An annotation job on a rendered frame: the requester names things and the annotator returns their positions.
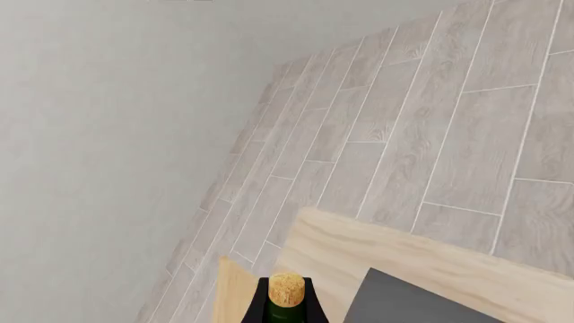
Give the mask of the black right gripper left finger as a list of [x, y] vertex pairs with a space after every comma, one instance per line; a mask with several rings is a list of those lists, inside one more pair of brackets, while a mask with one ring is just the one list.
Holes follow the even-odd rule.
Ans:
[[268, 320], [268, 286], [269, 278], [261, 277], [258, 280], [257, 288], [252, 301], [248, 306], [246, 314], [241, 323], [270, 323]]

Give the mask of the dark grey flat plate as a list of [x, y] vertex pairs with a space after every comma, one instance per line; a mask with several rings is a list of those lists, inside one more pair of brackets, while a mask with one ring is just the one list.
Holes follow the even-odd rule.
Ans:
[[370, 268], [344, 323], [504, 323]]

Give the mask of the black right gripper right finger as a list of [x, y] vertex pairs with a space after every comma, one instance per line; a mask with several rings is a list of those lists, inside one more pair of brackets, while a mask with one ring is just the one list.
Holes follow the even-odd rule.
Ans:
[[304, 281], [305, 323], [327, 323], [327, 316], [320, 305], [312, 279], [305, 277]]

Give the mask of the green wine bottle with cork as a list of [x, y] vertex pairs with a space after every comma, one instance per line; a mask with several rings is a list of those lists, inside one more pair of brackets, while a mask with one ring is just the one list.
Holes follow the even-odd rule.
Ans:
[[306, 323], [305, 280], [299, 274], [269, 277], [265, 323]]

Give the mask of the pale wooden wine rack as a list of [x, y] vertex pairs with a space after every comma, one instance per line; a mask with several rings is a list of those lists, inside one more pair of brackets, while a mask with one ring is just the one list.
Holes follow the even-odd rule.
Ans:
[[249, 310], [258, 279], [234, 260], [219, 259], [213, 323], [261, 323], [262, 311]]

